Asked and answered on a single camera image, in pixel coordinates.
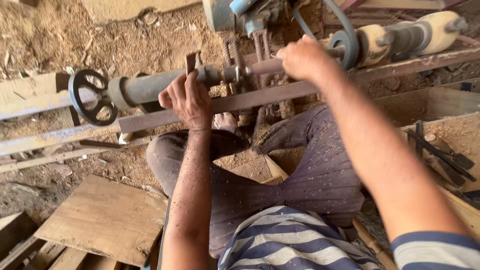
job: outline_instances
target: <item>person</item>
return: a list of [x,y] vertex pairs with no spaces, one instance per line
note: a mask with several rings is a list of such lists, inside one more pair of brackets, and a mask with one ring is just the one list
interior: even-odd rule
[[211,99],[198,73],[181,75],[159,95],[189,128],[163,134],[147,162],[170,198],[161,268],[383,269],[348,235],[363,196],[372,194],[399,269],[480,269],[480,245],[449,207],[429,172],[335,59],[303,37],[277,54],[285,71],[308,80],[328,106],[271,124],[260,109],[252,148],[266,154],[306,146],[279,185],[235,175],[213,161],[248,147],[229,113],[212,130]]

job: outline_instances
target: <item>bare foot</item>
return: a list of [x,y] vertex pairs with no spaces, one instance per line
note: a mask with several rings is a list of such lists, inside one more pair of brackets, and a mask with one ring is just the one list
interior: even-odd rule
[[254,154],[260,154],[258,146],[263,142],[268,135],[268,129],[275,123],[275,115],[272,107],[261,107],[258,110],[257,122],[253,130],[252,144],[249,151]]
[[223,129],[237,134],[239,131],[239,125],[235,117],[230,112],[218,113],[214,118],[214,127],[216,129]]

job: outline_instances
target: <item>gray pants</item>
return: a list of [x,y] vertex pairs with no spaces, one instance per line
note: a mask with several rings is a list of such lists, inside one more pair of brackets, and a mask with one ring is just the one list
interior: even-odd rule
[[[167,196],[173,195],[188,131],[163,134],[148,146],[146,158]],[[245,140],[224,130],[214,130],[210,161],[246,149]],[[272,125],[258,150],[307,146],[294,173],[279,185],[265,185],[210,163],[212,216],[210,254],[218,258],[236,228],[263,209],[286,205],[323,214],[340,227],[351,227],[363,195],[341,141],[336,122],[320,106]]]

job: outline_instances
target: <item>hand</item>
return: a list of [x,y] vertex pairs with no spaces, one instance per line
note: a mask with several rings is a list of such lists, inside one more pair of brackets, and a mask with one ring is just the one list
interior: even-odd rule
[[285,71],[297,80],[308,80],[327,88],[330,82],[344,80],[344,72],[338,62],[330,57],[322,46],[308,35],[297,42],[290,42],[278,51]]
[[191,131],[210,131],[212,99],[207,88],[197,82],[197,76],[197,70],[192,71],[188,77],[185,74],[178,76],[158,94],[158,101],[163,108],[173,109]]

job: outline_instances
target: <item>striped shirt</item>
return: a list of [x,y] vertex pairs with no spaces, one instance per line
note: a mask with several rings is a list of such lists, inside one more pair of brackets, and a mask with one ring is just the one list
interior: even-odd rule
[[[219,270],[383,270],[347,242],[342,230],[314,212],[272,207],[235,231],[218,261]],[[480,245],[454,233],[416,232],[392,247],[401,270],[480,270]]]

